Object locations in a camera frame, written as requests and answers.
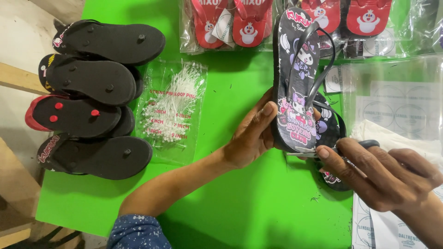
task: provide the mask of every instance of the blue sleeve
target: blue sleeve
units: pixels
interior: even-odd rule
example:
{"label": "blue sleeve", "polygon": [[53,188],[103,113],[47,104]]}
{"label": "blue sleeve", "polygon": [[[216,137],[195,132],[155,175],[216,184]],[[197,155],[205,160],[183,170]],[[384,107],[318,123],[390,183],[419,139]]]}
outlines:
{"label": "blue sleeve", "polygon": [[159,222],[151,216],[136,214],[117,218],[107,249],[171,249]]}

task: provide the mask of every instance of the scissors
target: scissors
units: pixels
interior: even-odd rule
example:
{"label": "scissors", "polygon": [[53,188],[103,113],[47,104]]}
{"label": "scissors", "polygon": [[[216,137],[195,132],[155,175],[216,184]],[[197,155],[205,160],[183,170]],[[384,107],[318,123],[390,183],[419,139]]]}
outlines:
{"label": "scissors", "polygon": [[[377,140],[365,140],[358,142],[363,148],[368,149],[372,146],[378,146],[380,147],[380,143]],[[335,153],[337,153],[339,156],[343,156],[342,152],[337,149],[336,147],[331,148]],[[302,156],[302,157],[308,157],[308,158],[318,158],[316,152],[308,152],[308,153],[288,153],[288,156]]]}

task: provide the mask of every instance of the fingernail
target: fingernail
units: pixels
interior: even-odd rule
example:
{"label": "fingernail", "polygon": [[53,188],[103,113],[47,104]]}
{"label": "fingernail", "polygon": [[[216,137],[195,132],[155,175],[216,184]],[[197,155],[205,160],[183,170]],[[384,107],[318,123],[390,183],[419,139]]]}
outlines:
{"label": "fingernail", "polygon": [[326,159],[329,157],[329,151],[326,149],[321,149],[319,152],[317,152],[317,155],[322,159]]}
{"label": "fingernail", "polygon": [[266,105],[262,109],[262,113],[265,116],[269,116],[272,113],[272,106],[269,103],[266,103]]}

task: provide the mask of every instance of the scissor handle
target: scissor handle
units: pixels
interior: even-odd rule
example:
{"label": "scissor handle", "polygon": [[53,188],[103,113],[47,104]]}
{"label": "scissor handle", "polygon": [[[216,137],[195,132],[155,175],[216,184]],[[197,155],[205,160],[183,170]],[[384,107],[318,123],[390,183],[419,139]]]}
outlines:
{"label": "scissor handle", "polygon": [[[380,147],[380,143],[377,140],[365,140],[365,141],[361,141],[358,142],[361,146],[363,146],[363,148],[365,149],[369,149],[372,146],[378,146]],[[343,155],[336,147],[332,148],[333,151],[335,151],[337,154],[339,155]]]}

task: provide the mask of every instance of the green tabletop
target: green tabletop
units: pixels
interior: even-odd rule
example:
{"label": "green tabletop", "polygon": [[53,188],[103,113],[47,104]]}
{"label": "green tabletop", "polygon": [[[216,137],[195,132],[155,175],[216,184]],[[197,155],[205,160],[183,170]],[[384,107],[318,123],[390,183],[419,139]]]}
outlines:
{"label": "green tabletop", "polygon": [[[162,59],[208,65],[194,160],[225,144],[272,86],[272,53],[180,54],[177,0],[87,0],[83,18],[152,25],[166,36]],[[341,110],[339,95],[327,99]],[[36,218],[108,236],[125,196],[174,168],[151,163],[138,175],[119,181],[46,171]],[[345,249],[351,244],[351,205],[351,191],[332,191],[319,182],[311,163],[294,158],[287,162],[282,151],[272,149],[247,168],[229,172],[178,201],[159,221],[176,249]]]}

